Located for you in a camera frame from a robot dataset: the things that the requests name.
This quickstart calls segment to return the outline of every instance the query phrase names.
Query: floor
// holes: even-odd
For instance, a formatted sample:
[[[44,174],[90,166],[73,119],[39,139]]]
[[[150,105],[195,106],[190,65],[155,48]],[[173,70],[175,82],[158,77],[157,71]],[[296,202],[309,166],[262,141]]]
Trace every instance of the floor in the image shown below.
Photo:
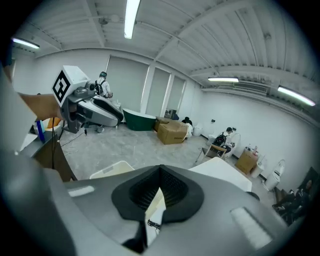
[[[96,133],[93,126],[87,129],[87,135],[83,132],[83,129],[77,134],[65,131],[60,140],[65,158],[79,180],[88,179],[91,174],[119,161],[126,161],[134,169],[160,164],[190,169],[207,141],[201,136],[192,136],[181,144],[164,145],[154,131],[133,131],[124,124],[117,129],[105,127],[102,133]],[[236,161],[234,157],[226,160],[233,167]],[[252,192],[272,209],[275,194],[264,188],[259,177],[247,178],[252,182]]]

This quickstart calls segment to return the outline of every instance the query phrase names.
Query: black backpack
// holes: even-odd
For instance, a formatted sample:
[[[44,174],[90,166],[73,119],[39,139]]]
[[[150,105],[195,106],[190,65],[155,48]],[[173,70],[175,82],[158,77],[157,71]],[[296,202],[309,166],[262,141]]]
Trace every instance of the black backpack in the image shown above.
[[[102,89],[102,84],[104,83],[104,80],[102,81],[101,84],[98,84],[97,80],[95,80],[95,87],[94,89],[96,90],[96,94],[99,96],[103,96],[104,95],[104,90]]]
[[[218,137],[215,138],[213,144],[221,147],[226,143],[226,140],[227,140],[227,137],[224,136],[224,133],[222,133]]]

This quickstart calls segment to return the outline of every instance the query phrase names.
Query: tube light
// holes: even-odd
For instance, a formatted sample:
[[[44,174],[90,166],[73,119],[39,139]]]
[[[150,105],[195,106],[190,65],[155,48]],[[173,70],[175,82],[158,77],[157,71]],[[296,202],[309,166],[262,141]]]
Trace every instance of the tube light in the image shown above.
[[[39,45],[37,45],[37,44],[35,44],[33,42],[28,42],[26,40],[13,38],[12,41],[14,41],[15,43],[18,43],[18,44],[22,44],[22,45],[25,45],[25,46],[29,46],[29,47],[35,48],[35,49],[39,49],[40,48]]]
[[[208,80],[210,82],[232,82],[232,83],[238,83],[238,78],[235,77],[209,77]]]
[[[140,0],[126,0],[124,38],[131,39],[134,31]]]
[[[282,92],[282,93],[284,93],[284,94],[290,95],[291,97],[294,97],[294,98],[298,99],[299,101],[302,101],[302,102],[308,104],[309,106],[314,106],[314,105],[316,105],[316,103],[314,103],[311,99],[308,99],[307,97],[302,96],[301,94],[296,93],[296,92],[294,92],[293,90],[289,90],[289,89],[287,89],[287,88],[284,88],[284,87],[282,87],[282,86],[279,86],[279,87],[278,87],[278,91],[279,91],[279,92]]]

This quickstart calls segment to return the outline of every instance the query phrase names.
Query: cardboard box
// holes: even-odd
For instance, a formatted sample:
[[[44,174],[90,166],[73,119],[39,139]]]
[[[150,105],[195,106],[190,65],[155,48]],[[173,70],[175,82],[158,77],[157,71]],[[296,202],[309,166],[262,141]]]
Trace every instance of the cardboard box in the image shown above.
[[[170,118],[157,117],[153,129],[157,132],[160,124],[165,125],[165,124],[169,123],[170,121],[172,121],[172,119],[170,119]]]
[[[239,168],[245,174],[250,173],[253,167],[256,166],[258,156],[254,155],[252,151],[244,150],[236,162],[235,166]]]
[[[187,132],[188,126],[185,123],[171,120],[159,125],[157,137],[165,145],[178,144],[184,141]]]

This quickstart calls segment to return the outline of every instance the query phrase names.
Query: ceiling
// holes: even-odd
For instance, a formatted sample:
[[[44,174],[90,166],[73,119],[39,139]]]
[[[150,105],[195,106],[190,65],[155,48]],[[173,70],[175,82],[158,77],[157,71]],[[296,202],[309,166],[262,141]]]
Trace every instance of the ceiling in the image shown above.
[[[204,88],[210,76],[238,77],[247,91],[286,102],[320,120],[320,73],[307,40],[286,13],[267,0],[141,0],[132,39],[124,37],[126,0],[50,0],[17,36],[40,45],[35,58],[103,48],[169,65]],[[277,91],[291,88],[317,103],[308,107]]]

